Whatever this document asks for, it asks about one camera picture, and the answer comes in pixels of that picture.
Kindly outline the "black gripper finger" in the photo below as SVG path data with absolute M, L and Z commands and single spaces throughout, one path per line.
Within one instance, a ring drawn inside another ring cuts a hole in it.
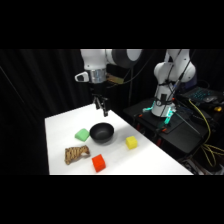
M 102 108 L 103 108 L 104 117 L 108 116 L 108 111 L 109 111 L 108 103 L 109 103 L 109 101 L 107 98 L 102 98 Z
M 101 103 L 100 103 L 100 100 L 97 96 L 94 97 L 94 101 L 93 101 L 96 105 L 96 109 L 101 109 Z

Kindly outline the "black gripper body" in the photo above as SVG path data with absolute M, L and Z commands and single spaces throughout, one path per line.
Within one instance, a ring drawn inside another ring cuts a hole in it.
M 105 82 L 103 83 L 91 83 L 90 91 L 93 96 L 99 96 L 102 98 L 106 97 L 107 85 Z

